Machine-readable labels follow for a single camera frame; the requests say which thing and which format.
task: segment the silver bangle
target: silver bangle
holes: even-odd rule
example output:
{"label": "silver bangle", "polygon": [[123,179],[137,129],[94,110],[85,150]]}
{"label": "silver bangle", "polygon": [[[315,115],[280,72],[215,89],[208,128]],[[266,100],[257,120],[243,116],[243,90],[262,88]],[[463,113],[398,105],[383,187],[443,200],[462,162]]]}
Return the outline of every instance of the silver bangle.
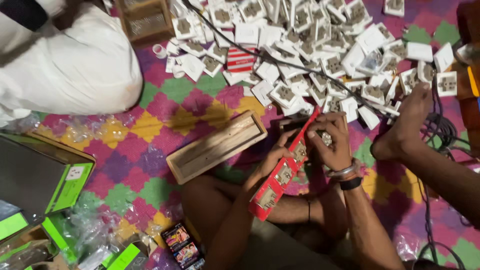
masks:
{"label": "silver bangle", "polygon": [[327,171],[326,175],[327,177],[330,177],[330,178],[339,178],[339,177],[343,177],[343,176],[346,176],[347,174],[351,173],[351,172],[354,172],[358,169],[358,159],[356,158],[352,158],[352,165],[350,165],[349,167],[346,167],[345,169],[341,170],[341,171],[334,171],[334,170],[329,170]]}

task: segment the colorful rug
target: colorful rug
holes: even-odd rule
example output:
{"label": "colorful rug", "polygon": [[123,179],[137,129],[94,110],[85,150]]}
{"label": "colorful rug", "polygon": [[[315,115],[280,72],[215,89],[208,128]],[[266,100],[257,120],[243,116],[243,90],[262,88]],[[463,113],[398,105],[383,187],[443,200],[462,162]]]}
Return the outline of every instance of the colorful rug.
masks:
{"label": "colorful rug", "polygon": [[[383,22],[395,37],[430,43],[438,48],[458,39],[456,7],[458,0],[406,1],[405,18],[382,14],[383,0],[364,0],[375,23]],[[180,187],[176,185],[166,157],[182,146],[221,128],[230,118],[254,110],[269,132],[267,139],[213,168],[210,173],[227,181],[240,183],[262,160],[278,138],[277,120],[281,110],[264,108],[253,97],[243,96],[243,85],[228,86],[221,73],[214,78],[203,75],[195,83],[187,77],[166,74],[166,60],[155,57],[151,48],[136,51],[144,74],[140,102],[129,112],[113,116],[70,117],[44,115],[38,132],[92,154],[97,160],[93,175],[85,187],[81,203],[100,204],[121,218],[120,228],[127,235],[144,231],[156,235],[160,248],[149,267],[156,270],[178,268],[165,244],[158,237],[159,228],[167,228],[182,217]],[[403,61],[400,71],[411,67]],[[445,116],[467,138],[459,104],[443,98]],[[417,178],[404,167],[381,163],[369,148],[385,123],[373,131],[358,122],[349,125],[352,153],[364,164],[363,186],[373,207],[403,258],[413,258],[426,243],[425,205]],[[468,159],[456,153],[457,160]],[[295,178],[289,194],[308,192],[308,181]],[[462,225],[457,212],[443,201],[432,202],[435,240],[457,252],[467,269],[480,268],[480,233]],[[454,258],[440,249],[440,263],[454,265]]]}

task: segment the hand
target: hand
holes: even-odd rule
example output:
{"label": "hand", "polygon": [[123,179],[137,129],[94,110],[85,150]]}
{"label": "hand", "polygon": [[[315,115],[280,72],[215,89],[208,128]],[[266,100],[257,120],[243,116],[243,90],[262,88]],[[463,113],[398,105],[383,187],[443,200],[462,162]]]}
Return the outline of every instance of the hand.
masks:
{"label": "hand", "polygon": [[[343,121],[344,112],[328,113],[317,117],[308,131],[307,137],[317,149],[323,163],[334,171],[341,171],[352,165],[348,131]],[[325,130],[332,138],[332,144],[326,146],[317,130]]]}
{"label": "hand", "polygon": [[288,138],[295,135],[298,131],[299,129],[295,129],[285,132],[280,136],[279,140],[272,147],[272,150],[270,150],[260,166],[257,167],[252,176],[243,185],[246,190],[251,189],[260,179],[270,175],[281,158],[293,158],[293,153],[285,147],[285,144],[287,143]]}
{"label": "hand", "polygon": [[428,83],[413,88],[398,110],[400,116],[393,127],[378,139],[372,153],[378,160],[396,160],[417,143],[422,143],[419,133],[432,106],[432,91]]}

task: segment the red and white box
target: red and white box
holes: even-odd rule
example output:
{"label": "red and white box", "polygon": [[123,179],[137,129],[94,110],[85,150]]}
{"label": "red and white box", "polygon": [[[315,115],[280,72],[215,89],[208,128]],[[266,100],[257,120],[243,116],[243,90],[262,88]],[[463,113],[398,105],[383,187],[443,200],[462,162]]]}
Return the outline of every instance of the red and white box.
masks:
{"label": "red and white box", "polygon": [[[244,47],[245,49],[255,52],[255,46]],[[255,57],[236,47],[230,47],[227,55],[227,69],[230,72],[249,72],[253,70]]]}

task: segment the pile of switch plates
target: pile of switch plates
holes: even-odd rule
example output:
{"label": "pile of switch plates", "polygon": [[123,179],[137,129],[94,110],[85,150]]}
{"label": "pile of switch plates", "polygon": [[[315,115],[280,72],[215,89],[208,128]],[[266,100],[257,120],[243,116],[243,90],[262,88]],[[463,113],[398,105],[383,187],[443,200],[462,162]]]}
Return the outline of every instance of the pile of switch plates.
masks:
{"label": "pile of switch plates", "polygon": [[[445,72],[454,59],[451,45],[433,55],[430,45],[396,40],[384,24],[372,23],[362,0],[208,0],[204,5],[203,15],[228,39],[263,56],[323,71],[383,114],[399,115],[401,102],[394,101],[399,83],[404,95],[419,82],[436,83],[441,97],[456,95],[456,73]],[[175,77],[185,72],[197,81],[203,72],[213,77],[223,67],[230,85],[251,84],[245,96],[264,106],[276,102],[285,116],[310,115],[314,106],[304,97],[312,97],[324,113],[344,111],[348,122],[360,115],[370,129],[379,124],[373,110],[324,76],[253,58],[214,33],[181,0],[172,0],[170,8],[177,17],[176,37],[166,48],[167,71],[180,73]],[[385,0],[386,14],[403,17],[404,8],[404,0]],[[187,54],[175,57],[180,49]],[[418,67],[395,74],[403,59],[417,60]]]}

